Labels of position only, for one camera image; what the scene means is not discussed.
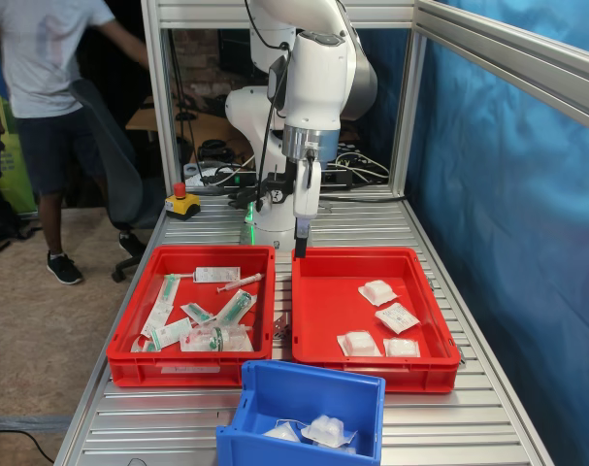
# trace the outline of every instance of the red tray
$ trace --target red tray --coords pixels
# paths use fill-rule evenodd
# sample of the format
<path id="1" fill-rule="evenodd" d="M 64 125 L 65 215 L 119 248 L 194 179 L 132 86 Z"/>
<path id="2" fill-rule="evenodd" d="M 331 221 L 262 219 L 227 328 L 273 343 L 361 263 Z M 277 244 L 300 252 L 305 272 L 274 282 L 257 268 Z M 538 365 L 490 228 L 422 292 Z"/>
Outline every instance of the red tray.
<path id="1" fill-rule="evenodd" d="M 197 267 L 241 267 L 241 277 L 257 273 L 265 278 L 245 285 L 243 290 L 257 295 L 257 303 L 240 323 L 252 326 L 249 339 L 254 352 L 183 352 L 175 343 L 161 352 L 130 352 L 141 335 L 147 316 L 156 301 L 167 274 L 188 274 Z M 195 283 L 182 279 L 174 309 L 167 323 L 187 317 L 180 305 L 197 303 L 216 313 L 237 291 L 216 292 L 221 283 Z M 271 247 L 156 248 L 107 348 L 113 382 L 120 386 L 240 386 L 245 361 L 270 359 L 273 353 L 273 314 L 275 307 L 275 250 Z"/>
<path id="2" fill-rule="evenodd" d="M 376 307 L 359 293 L 373 280 L 399 297 Z M 420 324 L 399 336 L 375 316 L 400 303 Z M 367 330 L 385 354 L 382 340 L 419 343 L 421 357 L 346 357 L 337 336 Z M 407 248 L 308 248 L 292 259 L 292 357 L 314 366 L 383 377 L 388 392 L 449 392 L 460 353 L 442 317 L 417 254 Z"/>

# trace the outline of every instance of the sneaker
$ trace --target sneaker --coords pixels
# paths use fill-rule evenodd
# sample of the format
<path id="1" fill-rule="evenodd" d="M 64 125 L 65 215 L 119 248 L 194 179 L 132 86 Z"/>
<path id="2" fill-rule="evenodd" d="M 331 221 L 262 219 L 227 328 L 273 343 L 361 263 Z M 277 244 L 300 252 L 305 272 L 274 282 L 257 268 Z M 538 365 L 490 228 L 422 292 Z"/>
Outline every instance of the sneaker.
<path id="1" fill-rule="evenodd" d="M 125 233 L 124 237 L 121 236 L 122 233 L 119 233 L 119 246 L 128 252 L 133 257 L 138 255 L 143 255 L 146 251 L 146 245 L 139 241 L 132 233 Z"/>
<path id="2" fill-rule="evenodd" d="M 74 260 L 71 260 L 67 254 L 50 259 L 49 251 L 49 265 L 47 269 L 54 273 L 60 283 L 76 284 L 82 282 L 82 273 L 74 265 Z"/>

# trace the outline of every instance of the dark shorts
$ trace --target dark shorts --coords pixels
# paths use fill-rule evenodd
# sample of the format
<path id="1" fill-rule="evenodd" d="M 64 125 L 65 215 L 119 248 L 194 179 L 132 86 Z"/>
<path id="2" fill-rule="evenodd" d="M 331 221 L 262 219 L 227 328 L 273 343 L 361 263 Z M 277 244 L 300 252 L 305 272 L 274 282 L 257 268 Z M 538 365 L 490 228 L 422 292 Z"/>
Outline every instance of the dark shorts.
<path id="1" fill-rule="evenodd" d="M 106 178 L 84 109 L 62 116 L 16 118 L 16 129 L 34 192 L 62 191 L 72 155 L 89 177 Z"/>

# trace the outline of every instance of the person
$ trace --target person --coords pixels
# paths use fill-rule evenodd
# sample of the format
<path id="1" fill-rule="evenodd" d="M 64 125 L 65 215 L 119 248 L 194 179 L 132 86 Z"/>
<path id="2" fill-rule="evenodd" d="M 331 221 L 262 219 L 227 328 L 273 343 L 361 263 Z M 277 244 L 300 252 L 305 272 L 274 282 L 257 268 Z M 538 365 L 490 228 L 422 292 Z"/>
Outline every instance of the person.
<path id="1" fill-rule="evenodd" d="M 39 196 L 47 268 L 64 284 L 82 281 L 61 245 L 61 202 L 72 153 L 107 198 L 95 139 L 82 105 L 69 90 L 80 77 L 75 54 L 87 27 L 97 28 L 131 59 L 149 67 L 146 45 L 115 20 L 104 0 L 0 0 L 3 75 L 29 180 Z M 145 250 L 128 231 L 119 233 L 119 244 L 132 255 Z"/>

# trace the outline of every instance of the blue plastic crate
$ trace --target blue plastic crate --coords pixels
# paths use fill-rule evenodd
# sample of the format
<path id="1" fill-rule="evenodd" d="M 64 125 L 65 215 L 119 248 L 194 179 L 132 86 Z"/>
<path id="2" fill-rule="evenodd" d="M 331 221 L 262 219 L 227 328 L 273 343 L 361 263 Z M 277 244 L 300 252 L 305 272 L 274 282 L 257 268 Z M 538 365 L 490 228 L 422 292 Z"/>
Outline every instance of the blue plastic crate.
<path id="1" fill-rule="evenodd" d="M 379 465 L 384 379 L 279 361 L 243 365 L 243 393 L 232 424 L 216 427 L 219 466 Z M 265 437 L 279 419 L 305 424 L 320 415 L 344 422 L 357 454 Z"/>

